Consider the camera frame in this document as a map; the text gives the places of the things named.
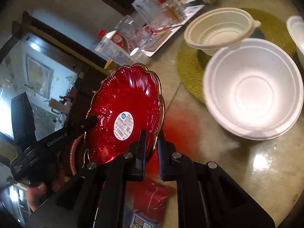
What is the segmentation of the person's left hand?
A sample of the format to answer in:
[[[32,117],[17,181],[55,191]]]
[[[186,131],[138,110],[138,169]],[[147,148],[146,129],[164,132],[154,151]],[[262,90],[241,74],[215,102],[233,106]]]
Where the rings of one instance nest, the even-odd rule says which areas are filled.
[[[64,170],[60,168],[51,181],[51,190],[58,192],[65,184]],[[32,211],[36,211],[43,203],[42,200],[46,196],[48,188],[44,182],[33,183],[27,187],[26,201]]]

